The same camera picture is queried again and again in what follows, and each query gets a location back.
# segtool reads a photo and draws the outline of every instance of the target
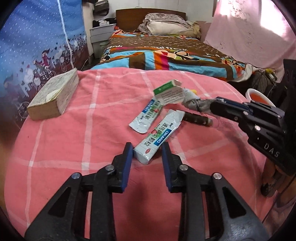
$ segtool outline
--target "blanket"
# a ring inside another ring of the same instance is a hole
[[[28,117],[15,142],[4,194],[11,223],[22,235],[72,173],[95,173],[121,154],[126,142],[135,147],[144,139],[145,134],[128,124],[158,86],[178,79],[201,98],[246,101],[224,81],[183,71],[113,68],[78,72],[78,76],[80,82],[66,111],[43,121]],[[187,110],[181,104],[165,106],[149,132],[169,109]],[[256,215],[264,218],[273,202],[260,193],[265,157],[247,143],[237,123],[222,118],[213,127],[182,122],[168,142],[184,164],[207,175],[220,172]],[[113,195],[113,203],[119,241],[178,239],[181,195],[169,193],[160,153],[148,165],[133,159],[128,186],[123,194]]]
[[[181,70],[224,81],[247,80],[252,66],[236,61],[203,42],[185,36],[151,36],[116,30],[93,69],[127,67]]]

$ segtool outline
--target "pink curtain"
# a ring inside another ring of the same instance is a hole
[[[205,43],[236,60],[276,69],[296,59],[296,36],[271,0],[219,0]]]

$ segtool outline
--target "cup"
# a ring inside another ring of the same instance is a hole
[[[276,107],[265,95],[255,89],[248,89],[246,92],[246,99],[248,101],[256,101],[262,104]]]

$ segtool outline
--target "wooden headboard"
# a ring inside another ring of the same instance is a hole
[[[158,8],[128,8],[116,10],[117,26],[124,31],[134,31],[143,23],[145,16],[152,12],[175,14],[186,20],[185,12]]]

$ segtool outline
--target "blue label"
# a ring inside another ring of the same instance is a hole
[[[163,134],[153,143],[156,146],[161,145],[165,138],[172,132],[170,129],[166,129]]]
[[[145,107],[145,109],[142,112],[145,114],[150,109],[150,107],[153,105],[154,102],[155,102],[154,99],[150,100],[150,102],[148,103],[148,105]]]

